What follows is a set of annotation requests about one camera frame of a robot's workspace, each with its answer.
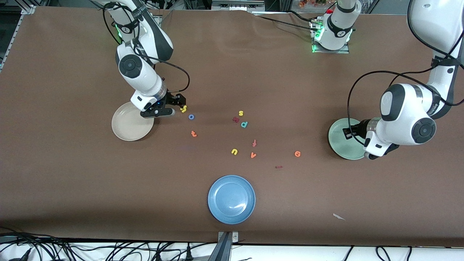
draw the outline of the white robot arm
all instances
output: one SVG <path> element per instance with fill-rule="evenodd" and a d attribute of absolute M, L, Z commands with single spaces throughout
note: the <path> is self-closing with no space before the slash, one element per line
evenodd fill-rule
<path fill-rule="evenodd" d="M 348 42 L 354 22 L 360 13 L 359 0 L 338 0 L 333 13 L 326 13 L 318 18 L 323 22 L 314 40 L 328 50 L 341 49 Z"/>
<path fill-rule="evenodd" d="M 183 107 L 186 100 L 181 94 L 171 95 L 153 68 L 159 60 L 171 58 L 171 39 L 140 0 L 100 3 L 109 8 L 124 41 L 117 47 L 116 64 L 122 77 L 135 89 L 130 101 L 141 111 L 142 117 L 174 115 L 175 110 L 165 105 Z"/>
<path fill-rule="evenodd" d="M 462 15 L 464 0 L 413 0 L 410 21 L 413 33 L 436 49 L 449 52 L 460 59 L 462 45 Z M 434 136 L 435 119 L 444 116 L 453 102 L 453 87 L 460 61 L 437 51 L 433 52 L 435 66 L 422 85 L 394 84 L 380 100 L 381 117 L 363 120 L 352 126 L 353 135 L 365 138 L 365 157 L 375 159 L 398 148 L 399 145 L 423 144 Z M 345 136 L 350 135 L 344 129 Z"/>

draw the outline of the brown tabletop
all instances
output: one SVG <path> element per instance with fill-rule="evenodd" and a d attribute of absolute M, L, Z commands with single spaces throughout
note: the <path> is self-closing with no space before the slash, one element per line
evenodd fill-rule
<path fill-rule="evenodd" d="M 360 75 L 430 64 L 405 16 L 360 16 L 350 54 L 338 55 L 312 53 L 305 29 L 242 11 L 174 11 L 163 28 L 174 43 L 170 62 L 192 77 L 188 110 L 125 142 L 111 118 L 133 89 L 101 12 L 38 7 L 24 18 L 0 73 L 2 225 L 60 237 L 214 241 L 236 230 L 251 243 L 464 245 L 462 107 L 437 121 L 430 142 L 375 161 L 341 159 L 327 141 Z M 186 83 L 174 68 L 156 70 L 168 88 Z M 359 83 L 354 118 L 380 115 L 392 77 Z M 245 129 L 232 121 L 238 111 Z M 250 218 L 233 226 L 206 200 L 230 174 L 257 197 Z"/>

